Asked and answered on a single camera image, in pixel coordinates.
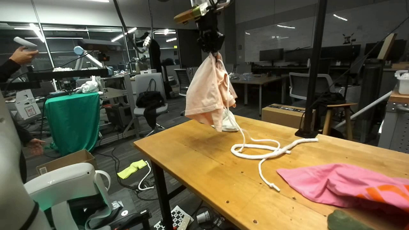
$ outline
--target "green object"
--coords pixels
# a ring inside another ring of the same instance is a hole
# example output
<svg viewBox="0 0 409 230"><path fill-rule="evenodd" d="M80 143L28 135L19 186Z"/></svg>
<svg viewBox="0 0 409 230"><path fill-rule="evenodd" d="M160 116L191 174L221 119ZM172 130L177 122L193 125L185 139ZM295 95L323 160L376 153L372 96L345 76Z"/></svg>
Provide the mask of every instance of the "green object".
<svg viewBox="0 0 409 230"><path fill-rule="evenodd" d="M53 149L61 156L86 149L91 152L99 134L99 94L72 94L50 98L45 115L54 141Z"/></svg>
<svg viewBox="0 0 409 230"><path fill-rule="evenodd" d="M329 214L327 222L329 230L374 230L341 210Z"/></svg>

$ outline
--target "white rope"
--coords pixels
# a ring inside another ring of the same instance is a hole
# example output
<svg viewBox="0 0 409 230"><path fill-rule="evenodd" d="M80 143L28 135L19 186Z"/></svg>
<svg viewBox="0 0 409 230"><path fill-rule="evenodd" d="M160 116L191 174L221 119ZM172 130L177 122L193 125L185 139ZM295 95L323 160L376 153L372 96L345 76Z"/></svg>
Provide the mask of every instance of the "white rope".
<svg viewBox="0 0 409 230"><path fill-rule="evenodd" d="M220 61L219 59L217 60L219 61L223 67L224 64L222 61ZM261 179L270 187L270 188L274 188L275 190L277 190L278 192L280 192L280 188L278 188L274 183L269 182L264 176L263 176L263 172L261 171L261 165L263 164L263 162L265 162L267 159L269 158L273 158L273 157L277 157L283 153L286 154L290 154L291 152L289 151L290 149L294 148L296 145L301 144L301 143L307 143L307 142L318 142L317 138L304 138L304 139L298 139L293 141L293 143L285 146L284 148L280 148L280 143L276 140L272 140L272 139L254 139L250 136L250 134L240 128L240 126L238 125L238 123L235 121L235 119L232 119L230 117L230 113L229 113L229 95L230 95L230 77L229 75L227 75L227 105L226 105L226 109L227 109L227 116L229 118L230 123L233 126L236 126L237 129L240 131L241 135L243 136L243 144L235 144L231 147L231 153L233 153L235 156L240 157L240 158L245 158L245 159L249 159L249 160L261 160L258 163L258 173L260 174ZM272 147L272 146L268 146L268 145L262 145L262 144L246 144L246 137L243 133L243 131L245 131L250 139L254 142L274 142L277 143L277 147ZM271 150L271 153L267 153L267 154L263 154L263 155L248 155L248 154L243 154L241 153L243 151L243 148L254 148L254 149L266 149L266 150Z"/></svg>
<svg viewBox="0 0 409 230"><path fill-rule="evenodd" d="M148 163L148 161L145 161L146 162L146 164L148 165L148 168L149 168L149 172L142 178L142 180L139 182L139 184L138 184L138 189L139 190L141 190L141 191L144 191L144 190L148 190L148 189L153 189L154 187L146 187L146 188L141 188L141 184L142 184L142 182L145 180L145 178L151 173L151 167L149 166L149 163Z"/></svg>

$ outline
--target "green covered table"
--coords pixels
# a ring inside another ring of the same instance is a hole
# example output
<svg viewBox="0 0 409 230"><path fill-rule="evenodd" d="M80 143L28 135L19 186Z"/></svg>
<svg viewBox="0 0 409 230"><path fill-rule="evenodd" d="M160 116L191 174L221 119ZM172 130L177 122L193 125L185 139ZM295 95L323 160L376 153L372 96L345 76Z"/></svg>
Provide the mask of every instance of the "green covered table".
<svg viewBox="0 0 409 230"><path fill-rule="evenodd" d="M61 156L87 149L91 152L99 134L99 94L72 94L50 98L45 115Z"/></svg>

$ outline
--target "pink cloth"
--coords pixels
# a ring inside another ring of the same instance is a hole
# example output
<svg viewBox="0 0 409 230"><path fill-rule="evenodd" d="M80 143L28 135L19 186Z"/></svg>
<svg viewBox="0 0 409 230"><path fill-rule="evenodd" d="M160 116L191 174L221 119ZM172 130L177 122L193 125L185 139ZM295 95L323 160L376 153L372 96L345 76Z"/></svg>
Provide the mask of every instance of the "pink cloth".
<svg viewBox="0 0 409 230"><path fill-rule="evenodd" d="M390 178L347 164L278 169L277 173L293 189L317 203L362 206L389 213L397 211L393 205L409 212L409 180L405 178Z"/></svg>
<svg viewBox="0 0 409 230"><path fill-rule="evenodd" d="M186 93L185 116L200 123L214 125L221 132L223 108L236 106L237 95L232 85L227 94L227 78L222 56L209 55L200 65Z"/></svg>

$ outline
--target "white controller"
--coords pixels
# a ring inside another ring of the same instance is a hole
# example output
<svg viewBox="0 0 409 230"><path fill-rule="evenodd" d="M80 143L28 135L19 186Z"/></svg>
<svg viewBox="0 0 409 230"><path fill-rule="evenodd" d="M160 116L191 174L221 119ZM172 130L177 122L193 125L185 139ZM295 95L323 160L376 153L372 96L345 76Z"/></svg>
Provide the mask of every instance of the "white controller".
<svg viewBox="0 0 409 230"><path fill-rule="evenodd" d="M15 38L14 38L14 41L17 42L17 43L20 44L20 45L23 45L23 46L29 48L29 49L32 49L32 50L36 50L36 49L37 49L37 45L36 45L36 44L31 43L31 42L29 42L29 41L27 41L27 40L24 40L24 39L22 39L21 37L15 37Z"/></svg>

